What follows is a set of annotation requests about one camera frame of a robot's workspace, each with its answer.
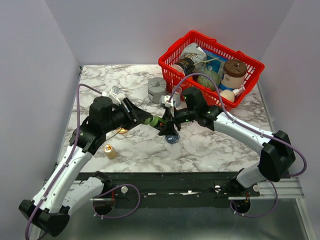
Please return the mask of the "dark blue round dish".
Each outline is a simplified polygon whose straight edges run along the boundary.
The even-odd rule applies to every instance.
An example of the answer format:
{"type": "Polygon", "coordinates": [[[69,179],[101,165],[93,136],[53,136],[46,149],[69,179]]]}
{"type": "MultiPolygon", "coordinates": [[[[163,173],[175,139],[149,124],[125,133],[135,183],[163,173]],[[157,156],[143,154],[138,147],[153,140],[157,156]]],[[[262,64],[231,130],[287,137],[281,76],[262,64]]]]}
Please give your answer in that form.
{"type": "Polygon", "coordinates": [[[180,135],[166,135],[165,140],[170,144],[175,144],[180,140],[180,135]]]}

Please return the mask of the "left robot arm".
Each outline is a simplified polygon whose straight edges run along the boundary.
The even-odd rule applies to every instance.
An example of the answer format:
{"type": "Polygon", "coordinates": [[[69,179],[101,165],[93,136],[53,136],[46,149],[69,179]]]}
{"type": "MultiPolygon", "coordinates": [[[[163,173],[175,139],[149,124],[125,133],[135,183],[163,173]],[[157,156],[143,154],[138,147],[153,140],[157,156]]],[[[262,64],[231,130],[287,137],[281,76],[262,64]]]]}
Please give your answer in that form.
{"type": "Polygon", "coordinates": [[[63,204],[65,196],[81,169],[106,141],[107,133],[118,128],[130,130],[151,116],[128,98],[117,105],[107,96],[96,97],[88,117],[77,123],[64,159],[49,180],[31,200],[20,203],[18,209],[28,224],[34,224],[52,237],[58,236],[70,220],[71,207],[63,204]]]}

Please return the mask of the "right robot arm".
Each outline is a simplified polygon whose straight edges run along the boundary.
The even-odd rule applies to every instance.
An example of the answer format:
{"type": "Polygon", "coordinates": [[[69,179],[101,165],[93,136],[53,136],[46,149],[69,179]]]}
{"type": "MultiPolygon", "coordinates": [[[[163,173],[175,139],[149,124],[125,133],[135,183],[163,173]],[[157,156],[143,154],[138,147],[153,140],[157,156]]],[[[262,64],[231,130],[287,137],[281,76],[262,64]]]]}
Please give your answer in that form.
{"type": "Polygon", "coordinates": [[[196,87],[189,87],[182,93],[187,107],[176,110],[173,100],[168,95],[160,98],[160,106],[165,109],[163,119],[166,122],[159,135],[175,135],[182,123],[196,121],[200,126],[212,131],[226,134],[255,151],[260,160],[250,167],[240,170],[230,183],[230,191],[241,196],[248,187],[270,180],[278,182],[285,177],[296,157],[289,147],[287,133],[279,130],[276,133],[264,132],[216,105],[209,106],[202,92],[196,87]]]}

